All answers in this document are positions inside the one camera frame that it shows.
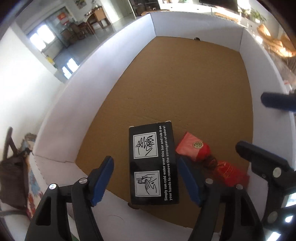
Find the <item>dark brown bag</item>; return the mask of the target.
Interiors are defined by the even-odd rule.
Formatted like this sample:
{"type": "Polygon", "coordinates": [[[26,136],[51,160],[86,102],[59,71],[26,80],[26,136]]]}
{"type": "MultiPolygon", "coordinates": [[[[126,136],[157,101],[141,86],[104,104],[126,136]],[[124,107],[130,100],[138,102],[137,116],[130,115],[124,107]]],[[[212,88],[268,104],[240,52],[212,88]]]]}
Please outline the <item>dark brown bag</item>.
{"type": "Polygon", "coordinates": [[[30,149],[1,161],[1,201],[9,206],[25,210],[29,192],[26,157],[30,149]]]}

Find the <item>orange lounge chair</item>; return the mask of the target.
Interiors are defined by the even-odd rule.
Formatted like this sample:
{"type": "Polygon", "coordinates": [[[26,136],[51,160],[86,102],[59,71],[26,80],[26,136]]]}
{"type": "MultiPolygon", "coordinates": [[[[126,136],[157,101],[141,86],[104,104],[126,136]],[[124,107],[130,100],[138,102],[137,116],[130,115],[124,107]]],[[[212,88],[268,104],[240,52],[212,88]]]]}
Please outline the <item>orange lounge chair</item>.
{"type": "Polygon", "coordinates": [[[273,38],[264,24],[257,27],[257,32],[268,48],[280,57],[295,57],[295,47],[286,33],[283,33],[280,39],[273,38]]]}

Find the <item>white cardboard sorting box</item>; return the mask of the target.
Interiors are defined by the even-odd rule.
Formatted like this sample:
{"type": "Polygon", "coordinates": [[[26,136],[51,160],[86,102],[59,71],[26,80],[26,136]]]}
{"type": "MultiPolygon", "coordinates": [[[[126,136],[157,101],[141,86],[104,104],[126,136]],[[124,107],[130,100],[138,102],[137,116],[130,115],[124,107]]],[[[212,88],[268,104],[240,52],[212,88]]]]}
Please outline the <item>white cardboard sorting box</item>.
{"type": "Polygon", "coordinates": [[[266,108],[263,92],[285,93],[267,52],[243,27],[204,14],[154,12],[105,41],[68,80],[33,150],[47,184],[71,185],[100,166],[115,168],[93,208],[104,240],[187,240],[200,209],[180,181],[176,205],[132,209],[128,129],[171,121],[215,157],[249,170],[235,151],[246,140],[295,166],[291,112],[266,108]]]}

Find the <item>black soap bar box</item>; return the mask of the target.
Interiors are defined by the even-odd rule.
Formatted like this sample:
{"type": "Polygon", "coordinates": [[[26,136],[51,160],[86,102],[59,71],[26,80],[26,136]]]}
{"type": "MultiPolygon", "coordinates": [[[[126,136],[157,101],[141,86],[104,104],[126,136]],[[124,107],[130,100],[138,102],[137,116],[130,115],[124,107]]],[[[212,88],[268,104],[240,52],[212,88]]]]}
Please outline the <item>black soap bar box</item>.
{"type": "Polygon", "coordinates": [[[171,121],[129,128],[130,202],[179,203],[179,181],[171,121]]]}

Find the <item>dark wooden chair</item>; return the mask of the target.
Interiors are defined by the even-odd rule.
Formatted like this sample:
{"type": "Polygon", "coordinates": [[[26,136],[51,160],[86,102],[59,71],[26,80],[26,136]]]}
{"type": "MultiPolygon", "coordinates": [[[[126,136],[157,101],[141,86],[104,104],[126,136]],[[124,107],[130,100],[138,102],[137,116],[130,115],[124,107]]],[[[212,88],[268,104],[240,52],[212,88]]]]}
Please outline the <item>dark wooden chair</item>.
{"type": "Polygon", "coordinates": [[[12,139],[12,133],[13,133],[13,128],[10,126],[8,128],[6,139],[4,142],[3,160],[6,160],[8,158],[9,147],[13,151],[13,156],[16,156],[18,154],[18,149],[16,148],[15,143],[13,142],[13,139],[12,139]]]}

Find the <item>green potted plant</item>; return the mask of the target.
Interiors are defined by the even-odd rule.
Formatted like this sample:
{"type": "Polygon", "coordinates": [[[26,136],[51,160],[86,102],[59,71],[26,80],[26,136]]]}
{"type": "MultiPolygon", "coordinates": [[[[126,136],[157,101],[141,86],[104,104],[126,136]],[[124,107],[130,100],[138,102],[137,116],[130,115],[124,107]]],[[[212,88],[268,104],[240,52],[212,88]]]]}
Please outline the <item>green potted plant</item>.
{"type": "Polygon", "coordinates": [[[266,22],[266,18],[255,9],[251,9],[250,18],[258,24],[264,24],[266,22]]]}

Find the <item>wooden dining table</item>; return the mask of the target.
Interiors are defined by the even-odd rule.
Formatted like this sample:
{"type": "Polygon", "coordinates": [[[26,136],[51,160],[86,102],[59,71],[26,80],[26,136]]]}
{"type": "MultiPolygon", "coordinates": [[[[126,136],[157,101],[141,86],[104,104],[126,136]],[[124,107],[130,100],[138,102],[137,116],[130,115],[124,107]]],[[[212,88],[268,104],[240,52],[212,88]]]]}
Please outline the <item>wooden dining table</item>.
{"type": "Polygon", "coordinates": [[[111,25],[111,22],[107,18],[107,15],[102,6],[91,10],[90,14],[86,17],[86,23],[88,23],[88,25],[90,26],[98,23],[100,28],[102,29],[111,25]]]}

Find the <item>black flat television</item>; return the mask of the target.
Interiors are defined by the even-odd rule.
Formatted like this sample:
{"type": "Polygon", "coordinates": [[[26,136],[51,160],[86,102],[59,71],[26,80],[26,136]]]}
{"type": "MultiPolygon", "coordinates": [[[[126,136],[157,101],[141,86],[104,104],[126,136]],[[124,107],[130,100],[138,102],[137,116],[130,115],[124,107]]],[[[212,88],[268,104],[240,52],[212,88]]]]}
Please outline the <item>black flat television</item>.
{"type": "Polygon", "coordinates": [[[234,12],[238,12],[237,0],[199,0],[202,4],[219,6],[234,12]]]}

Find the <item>red candy wrapper pouch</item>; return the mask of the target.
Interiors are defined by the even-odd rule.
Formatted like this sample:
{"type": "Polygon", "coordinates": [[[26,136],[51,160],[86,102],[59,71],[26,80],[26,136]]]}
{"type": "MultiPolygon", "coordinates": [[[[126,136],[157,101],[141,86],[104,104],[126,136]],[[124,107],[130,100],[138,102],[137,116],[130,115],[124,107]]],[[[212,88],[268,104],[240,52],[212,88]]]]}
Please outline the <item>red candy wrapper pouch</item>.
{"type": "Polygon", "coordinates": [[[176,152],[210,170],[226,186],[233,187],[237,184],[244,188],[248,186],[249,175],[246,172],[242,172],[229,162],[217,160],[212,155],[209,145],[189,132],[185,133],[177,145],[176,152]]]}

